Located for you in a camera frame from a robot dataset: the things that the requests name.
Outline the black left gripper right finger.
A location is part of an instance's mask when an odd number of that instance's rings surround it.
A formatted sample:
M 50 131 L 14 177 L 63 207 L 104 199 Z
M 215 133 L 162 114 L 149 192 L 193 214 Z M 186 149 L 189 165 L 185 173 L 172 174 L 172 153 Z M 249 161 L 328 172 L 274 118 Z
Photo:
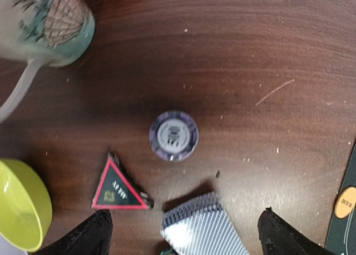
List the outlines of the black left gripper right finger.
M 258 233 L 264 254 L 333 255 L 331 251 L 302 235 L 270 207 L 259 217 Z

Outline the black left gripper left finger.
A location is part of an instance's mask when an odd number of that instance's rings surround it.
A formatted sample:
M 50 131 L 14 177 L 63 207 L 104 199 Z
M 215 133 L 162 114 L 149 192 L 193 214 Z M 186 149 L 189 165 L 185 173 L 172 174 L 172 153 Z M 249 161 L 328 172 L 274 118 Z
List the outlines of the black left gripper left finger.
M 76 228 L 47 247 L 40 255 L 107 255 L 110 252 L 113 221 L 108 209 L 99 210 Z

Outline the purple poker chip stack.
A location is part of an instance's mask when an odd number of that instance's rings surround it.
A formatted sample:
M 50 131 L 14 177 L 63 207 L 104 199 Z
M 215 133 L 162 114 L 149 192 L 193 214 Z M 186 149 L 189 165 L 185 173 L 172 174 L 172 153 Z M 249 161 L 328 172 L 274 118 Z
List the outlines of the purple poker chip stack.
M 183 111 L 166 111 L 152 123 L 149 132 L 152 150 L 164 161 L 181 162 L 194 152 L 199 130 L 194 119 Z

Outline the orange big blind button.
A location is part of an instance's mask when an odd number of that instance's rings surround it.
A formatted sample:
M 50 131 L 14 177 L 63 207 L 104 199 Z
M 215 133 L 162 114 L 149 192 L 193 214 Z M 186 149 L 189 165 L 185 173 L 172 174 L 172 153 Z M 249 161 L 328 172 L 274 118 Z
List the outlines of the orange big blind button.
M 343 219 L 349 216 L 355 208 L 356 188 L 353 186 L 347 187 L 337 199 L 335 204 L 334 214 L 337 218 Z

